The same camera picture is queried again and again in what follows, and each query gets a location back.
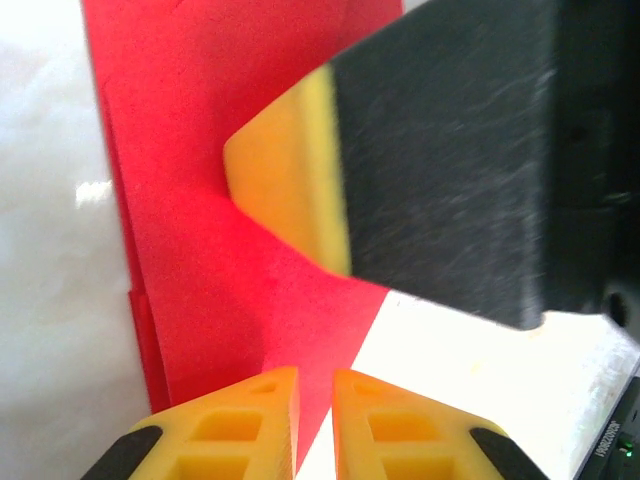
black device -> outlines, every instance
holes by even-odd
[[[546,307],[640,338],[640,2],[560,3]]]
[[[640,378],[634,377],[587,457],[578,480],[640,479]]]

foam block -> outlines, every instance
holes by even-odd
[[[553,21],[552,2],[427,2],[229,140],[232,198],[330,271],[538,326]],[[316,111],[299,110],[296,128],[280,123],[277,135],[263,128],[320,77]],[[318,118],[331,128],[310,131]]]

red foam sheet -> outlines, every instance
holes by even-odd
[[[400,0],[85,0],[154,411],[280,365],[299,462],[386,290],[328,275],[241,214],[222,146]]]

white surface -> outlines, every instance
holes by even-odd
[[[402,4],[404,5],[404,11],[408,12],[409,10],[413,10],[414,8],[422,5],[423,3],[427,3],[427,0],[403,0]]]
[[[148,414],[79,0],[0,0],[0,478],[79,478]]]
[[[519,332],[398,292],[387,295],[353,368],[492,420],[552,480],[571,479],[640,349],[599,315],[548,312]],[[331,412],[298,480],[335,479]]]

black foam layer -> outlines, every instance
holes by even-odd
[[[540,324],[554,4],[430,0],[331,61],[354,276]]]

